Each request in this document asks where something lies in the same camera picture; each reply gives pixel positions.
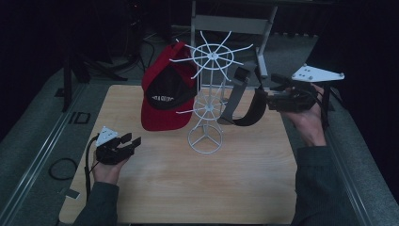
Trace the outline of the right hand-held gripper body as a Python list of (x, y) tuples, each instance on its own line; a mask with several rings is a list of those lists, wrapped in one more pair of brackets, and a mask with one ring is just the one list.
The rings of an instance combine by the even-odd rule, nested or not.
[[(345, 75), (339, 73), (341, 76), (335, 81), (344, 80)], [(300, 67), (289, 78), (293, 80), (294, 86), (284, 91), (271, 90), (270, 94), (283, 95), (281, 110), (279, 112), (301, 112), (309, 110), (317, 102), (318, 91), (313, 86), (313, 82), (309, 82), (306, 78), (307, 73), (304, 71), (304, 66)]]

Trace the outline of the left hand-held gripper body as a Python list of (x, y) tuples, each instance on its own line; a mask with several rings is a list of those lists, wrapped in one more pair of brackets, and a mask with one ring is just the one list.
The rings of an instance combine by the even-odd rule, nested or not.
[(119, 133), (104, 126), (96, 140), (96, 160), (105, 165), (117, 165), (134, 154), (132, 140), (121, 144)]

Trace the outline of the red and black cap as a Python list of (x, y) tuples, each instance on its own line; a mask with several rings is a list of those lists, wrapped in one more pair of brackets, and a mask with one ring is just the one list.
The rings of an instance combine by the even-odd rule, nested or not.
[(192, 116), (198, 93), (195, 63), (190, 49), (179, 41), (168, 45), (145, 71), (141, 87), (141, 124), (147, 131), (185, 127)]

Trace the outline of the white wire display rack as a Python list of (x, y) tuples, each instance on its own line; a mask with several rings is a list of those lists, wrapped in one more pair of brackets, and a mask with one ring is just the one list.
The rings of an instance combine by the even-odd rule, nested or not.
[(232, 89), (228, 89), (227, 83), (236, 85), (239, 90), (247, 88), (248, 78), (228, 75), (228, 70), (233, 66), (244, 66), (243, 62), (235, 59), (235, 54), (252, 47), (231, 49), (226, 42), (231, 36), (229, 32), (226, 38), (220, 42), (209, 42), (200, 32), (203, 44), (195, 46), (186, 44), (191, 56), (186, 58), (171, 58), (173, 63), (192, 61), (197, 67), (197, 72), (191, 77), (197, 81), (198, 94), (191, 110), (178, 111), (178, 114), (192, 113), (198, 117), (197, 124), (188, 132), (189, 146), (197, 153), (211, 154), (217, 152), (223, 144), (223, 129), (218, 120), (222, 116), (228, 104), (239, 104), (241, 97), (235, 101)]

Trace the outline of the person's left hand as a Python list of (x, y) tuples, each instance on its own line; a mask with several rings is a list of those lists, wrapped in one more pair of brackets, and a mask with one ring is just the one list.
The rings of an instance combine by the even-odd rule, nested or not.
[(116, 185), (118, 183), (122, 167), (128, 162), (127, 159), (117, 165), (105, 165), (97, 160), (93, 161), (92, 173), (95, 182)]

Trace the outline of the person's right hand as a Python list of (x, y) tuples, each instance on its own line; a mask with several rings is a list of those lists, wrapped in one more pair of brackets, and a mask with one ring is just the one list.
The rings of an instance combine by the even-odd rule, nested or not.
[(304, 143), (309, 146), (326, 146), (322, 112), (319, 104), (314, 104), (312, 108), (299, 113), (282, 112), (282, 116), (287, 117), (299, 132)]

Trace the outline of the black floor bracket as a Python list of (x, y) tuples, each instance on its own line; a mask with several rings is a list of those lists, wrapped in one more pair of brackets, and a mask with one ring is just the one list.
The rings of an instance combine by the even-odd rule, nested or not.
[(88, 124), (91, 118), (91, 114), (87, 112), (73, 112), (68, 124)]

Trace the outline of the metal floor rail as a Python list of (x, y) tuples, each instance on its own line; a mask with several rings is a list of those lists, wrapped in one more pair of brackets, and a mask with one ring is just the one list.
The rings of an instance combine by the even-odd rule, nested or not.
[(343, 177), (351, 213), (356, 226), (373, 226), (370, 212), (370, 192), (367, 188), (368, 148), (349, 112), (331, 96), (328, 101), (327, 139), (334, 151), (339, 173)]
[(57, 121), (52, 127), (50, 134), (43, 141), (39, 151), (32, 159), (29, 167), (24, 172), (21, 180), (10, 195), (3, 211), (0, 213), (0, 226), (9, 226), (9, 224), (14, 220), (31, 187), (36, 182), (36, 179), (40, 174), (40, 171), (43, 168), (48, 156), (54, 149), (56, 142), (66, 127), (67, 120), (72, 115), (72, 109), (86, 87), (86, 85), (78, 85), (74, 94), (72, 95), (72, 101), (69, 103), (67, 109), (59, 113)]

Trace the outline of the grey metal desk frame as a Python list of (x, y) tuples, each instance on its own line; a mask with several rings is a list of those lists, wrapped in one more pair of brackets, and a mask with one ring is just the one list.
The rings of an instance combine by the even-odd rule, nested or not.
[(197, 0), (191, 0), (191, 37), (190, 43), (196, 44), (197, 31), (234, 32), (240, 34), (261, 35), (262, 43), (255, 48), (258, 68), (262, 77), (268, 76), (264, 50), (277, 14), (278, 7), (273, 6), (266, 19), (236, 18), (227, 16), (203, 15), (197, 13)]

